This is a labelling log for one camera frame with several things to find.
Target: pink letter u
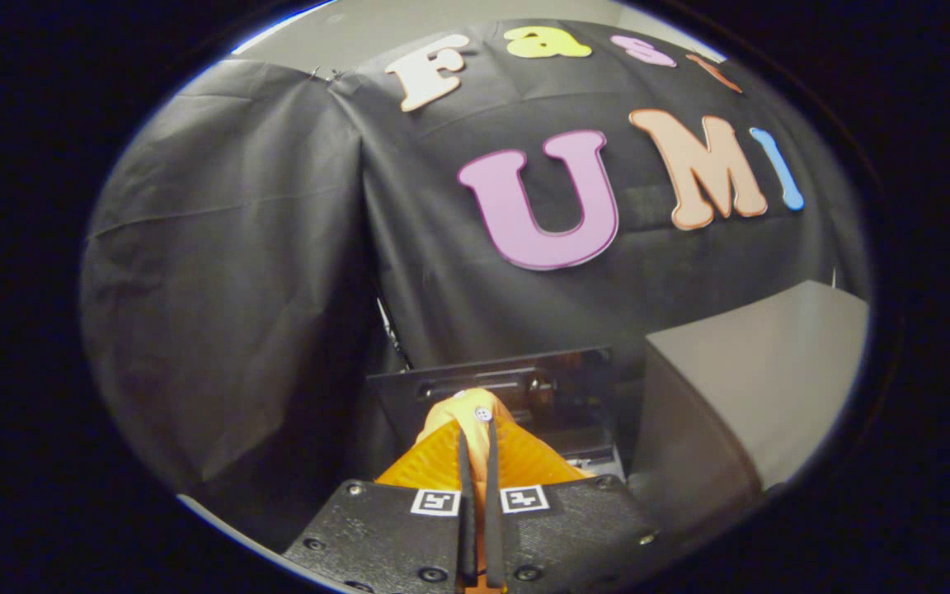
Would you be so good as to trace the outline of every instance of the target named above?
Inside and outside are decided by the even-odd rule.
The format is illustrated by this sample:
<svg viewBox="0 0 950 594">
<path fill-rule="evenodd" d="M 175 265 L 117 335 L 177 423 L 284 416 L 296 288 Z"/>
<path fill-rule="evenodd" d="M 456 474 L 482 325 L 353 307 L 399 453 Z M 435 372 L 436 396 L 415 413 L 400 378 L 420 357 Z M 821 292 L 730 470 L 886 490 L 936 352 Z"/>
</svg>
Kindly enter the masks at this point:
<svg viewBox="0 0 950 594">
<path fill-rule="evenodd" d="M 475 192 L 490 239 L 506 260 L 535 271 L 577 266 L 607 249 L 618 232 L 614 203 L 600 148 L 603 132 L 574 130 L 544 140 L 544 154 L 561 159 L 581 203 L 581 221 L 574 229 L 548 233 L 538 226 L 520 179 L 527 155 L 501 150 L 464 165 L 457 181 Z"/>
</svg>

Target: black fabric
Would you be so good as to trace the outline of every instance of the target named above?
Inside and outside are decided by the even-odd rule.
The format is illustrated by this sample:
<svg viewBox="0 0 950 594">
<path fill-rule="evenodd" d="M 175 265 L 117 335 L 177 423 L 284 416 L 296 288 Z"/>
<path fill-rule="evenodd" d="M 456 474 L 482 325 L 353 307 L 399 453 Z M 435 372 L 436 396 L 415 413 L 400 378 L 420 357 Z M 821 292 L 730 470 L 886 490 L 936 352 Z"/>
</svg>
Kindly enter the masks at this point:
<svg viewBox="0 0 950 594">
<path fill-rule="evenodd" d="M 504 31 L 536 24 L 570 31 L 593 54 L 506 52 Z M 449 33 L 471 39 L 459 89 L 402 112 L 386 64 Z M 646 39 L 678 65 L 641 63 L 613 34 Z M 122 155 L 84 253 L 87 353 L 129 443 L 175 492 L 280 549 L 349 478 L 348 459 L 380 455 L 391 439 L 372 403 L 357 406 L 365 373 L 401 369 L 377 293 L 416 368 L 611 345 L 624 459 L 644 335 L 807 279 L 837 277 L 870 299 L 856 196 L 829 148 L 754 73 L 719 64 L 740 95 L 687 53 L 614 27 L 524 19 L 444 31 L 332 83 L 246 60 L 209 68 Z M 662 158 L 628 123 L 644 108 L 696 135 L 703 116 L 728 120 L 768 213 L 676 229 Z M 776 138 L 804 210 L 782 203 L 750 127 Z M 539 224 L 569 229 L 580 215 L 569 176 L 542 143 L 577 129 L 606 135 L 618 237 L 581 266 L 512 266 L 456 174 L 521 149 Z"/>
</svg>

